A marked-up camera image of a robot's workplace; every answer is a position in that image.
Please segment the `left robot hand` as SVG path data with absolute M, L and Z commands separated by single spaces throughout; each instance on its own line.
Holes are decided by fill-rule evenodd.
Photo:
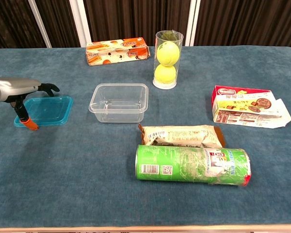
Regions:
M 28 94 L 44 91 L 50 97 L 53 92 L 59 92 L 60 89 L 52 83 L 42 83 L 35 79 L 27 78 L 0 78 L 0 102 L 9 103 L 20 122 L 32 131 L 38 130 L 38 125 L 29 117 L 23 101 Z

